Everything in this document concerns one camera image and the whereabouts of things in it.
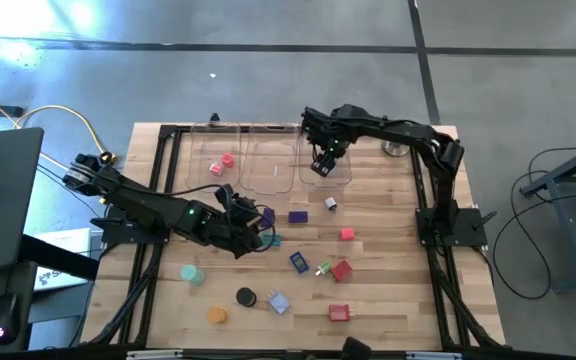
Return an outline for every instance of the transparent container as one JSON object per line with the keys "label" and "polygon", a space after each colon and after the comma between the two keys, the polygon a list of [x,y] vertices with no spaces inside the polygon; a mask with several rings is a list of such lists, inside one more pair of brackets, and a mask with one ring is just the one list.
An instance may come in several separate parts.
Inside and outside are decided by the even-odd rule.
{"label": "transparent container", "polygon": [[[233,188],[239,185],[241,175],[241,126],[237,123],[212,122],[196,123],[190,128],[190,171],[186,185],[195,188],[207,184],[230,184]],[[232,155],[234,165],[227,168],[222,163],[222,156]],[[221,175],[211,172],[211,165],[221,167]],[[214,192],[215,189],[204,189]]]}
{"label": "transparent container", "polygon": [[350,147],[346,149],[346,153],[341,158],[337,159],[335,167],[328,173],[328,176],[323,177],[317,174],[314,170],[310,169],[313,163],[313,147],[306,135],[299,136],[298,139],[298,167],[299,178],[301,181],[314,189],[331,189],[343,188],[352,180],[352,171],[350,169]]}
{"label": "transparent container", "polygon": [[251,125],[241,187],[258,195],[285,194],[292,190],[298,135],[295,124]]}

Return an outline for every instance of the pink cube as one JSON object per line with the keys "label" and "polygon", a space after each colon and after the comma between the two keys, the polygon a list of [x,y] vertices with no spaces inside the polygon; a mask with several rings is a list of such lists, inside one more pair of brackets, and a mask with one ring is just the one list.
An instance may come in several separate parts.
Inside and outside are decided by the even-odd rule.
{"label": "pink cube", "polygon": [[235,166],[235,158],[232,156],[231,153],[224,153],[221,155],[221,163],[224,164],[225,167],[231,168]]}
{"label": "pink cube", "polygon": [[339,232],[339,236],[341,237],[341,241],[355,240],[355,229],[353,228],[341,229],[341,231]]}
{"label": "pink cube", "polygon": [[210,165],[210,172],[214,176],[221,176],[221,171],[222,171],[222,168],[221,168],[221,166],[217,165],[217,163]]}

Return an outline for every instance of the concrete floor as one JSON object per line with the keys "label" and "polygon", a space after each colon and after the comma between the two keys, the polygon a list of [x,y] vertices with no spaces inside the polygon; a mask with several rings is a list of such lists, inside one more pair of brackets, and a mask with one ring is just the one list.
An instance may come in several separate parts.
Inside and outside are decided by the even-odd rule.
{"label": "concrete floor", "polygon": [[[417,4],[427,46],[576,48],[573,0]],[[415,45],[406,0],[0,0],[0,36],[165,44]],[[467,148],[474,199],[483,212],[499,211],[486,226],[492,243],[510,217],[510,186],[526,172],[530,158],[546,148],[576,146],[576,57],[431,55],[429,64],[441,123],[456,125]],[[8,44],[0,46],[0,103],[73,107],[119,154],[126,152],[134,122],[205,121],[212,112],[236,121],[292,121],[304,106],[326,112],[352,103],[373,114],[430,121],[415,54],[80,51]],[[30,124],[46,130],[43,149],[61,162],[68,163],[78,152],[95,152],[85,128],[65,113],[45,112]],[[8,127],[0,119],[0,129]],[[67,135],[60,137],[60,131]],[[570,155],[549,154],[536,167],[551,168]],[[86,201],[102,211],[96,200]],[[517,198],[520,208],[532,202]],[[90,215],[38,176],[26,232],[86,226]],[[553,275],[571,275],[569,249],[554,211],[542,207],[522,219]],[[508,280],[523,292],[538,293],[545,271],[537,254],[516,226],[503,241],[499,266]],[[62,312],[81,311],[85,291],[77,291],[61,302]],[[576,355],[576,292],[527,301],[500,281],[495,291],[509,345]],[[50,306],[34,311],[41,320],[58,312]],[[33,347],[64,345],[71,330],[57,339],[51,337],[59,332],[54,327],[71,329],[76,321],[62,323],[36,327]]]}

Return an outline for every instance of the butcher block tabletop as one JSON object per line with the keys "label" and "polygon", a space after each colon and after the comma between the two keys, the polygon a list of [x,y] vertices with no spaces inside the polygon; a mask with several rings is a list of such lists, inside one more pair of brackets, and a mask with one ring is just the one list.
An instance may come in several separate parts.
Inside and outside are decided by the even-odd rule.
{"label": "butcher block tabletop", "polygon": [[[122,173],[145,186],[150,180],[161,125],[137,123],[133,129]],[[457,137],[453,126],[436,129]],[[242,157],[237,159],[240,162],[247,136],[241,134]],[[191,143],[191,135],[184,134],[174,191],[187,189],[187,184],[199,178],[194,173],[197,170],[190,171]],[[282,236],[279,247],[235,260],[228,251],[199,246],[172,235],[161,259],[147,346],[340,350],[346,337],[353,336],[373,350],[440,349],[428,261],[416,236],[414,212],[418,205],[411,158],[389,157],[380,145],[380,140],[365,137],[351,145],[352,181],[345,187],[307,186],[297,169],[292,190],[285,194],[262,196],[240,186],[235,188],[247,197],[257,198],[257,204],[275,210],[276,230]],[[169,141],[159,191],[163,191],[171,148]],[[335,212],[324,205],[331,196],[338,203]],[[472,205],[463,162],[455,197],[461,207]],[[186,198],[200,199],[222,209],[212,192],[197,192]],[[289,224],[289,211],[308,211],[308,223]],[[347,227],[354,228],[355,239],[342,242],[339,231]],[[101,260],[82,341],[97,335],[126,297],[135,248],[119,245]],[[295,270],[290,255],[297,251],[310,271],[299,274]],[[455,248],[454,255],[464,302],[488,333],[504,343],[486,263],[469,248]],[[147,252],[144,267],[149,257]],[[315,275],[320,263],[328,261],[334,266],[342,260],[352,267],[351,275],[343,281],[335,282],[331,274]],[[186,264],[204,272],[202,285],[193,286],[181,279],[180,271]],[[257,294],[256,305],[247,308],[237,303],[235,294],[241,287]],[[281,291],[290,302],[285,313],[278,314],[268,304],[271,291]],[[135,307],[131,340],[139,327],[142,300],[143,296]],[[331,304],[349,305],[353,314],[350,321],[329,321]],[[213,306],[227,311],[226,322],[208,321],[208,311]],[[451,335],[458,341],[454,312],[449,305],[447,308]]]}

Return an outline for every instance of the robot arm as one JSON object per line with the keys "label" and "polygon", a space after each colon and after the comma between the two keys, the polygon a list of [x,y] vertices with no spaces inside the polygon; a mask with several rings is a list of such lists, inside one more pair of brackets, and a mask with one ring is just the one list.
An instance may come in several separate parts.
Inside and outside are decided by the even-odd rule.
{"label": "robot arm", "polygon": [[314,151],[310,168],[324,177],[334,169],[337,159],[344,156],[348,146],[356,143],[361,136],[405,144],[415,149],[431,177],[437,180],[437,201],[430,219],[432,227],[444,234],[452,231],[458,212],[453,188],[464,156],[464,148],[458,140],[435,131],[429,125],[375,117],[360,107],[348,104],[334,109],[330,116],[306,108],[302,117],[302,133],[306,133],[314,147],[321,149],[319,153]]}
{"label": "robot arm", "polygon": [[103,197],[148,234],[167,238],[172,230],[199,245],[231,251],[235,258],[261,246],[257,236],[260,214],[254,201],[239,197],[230,185],[214,185],[219,187],[215,196],[225,209],[219,211],[201,201],[154,192],[119,174],[102,157],[83,154],[76,157],[63,182],[82,195]]}

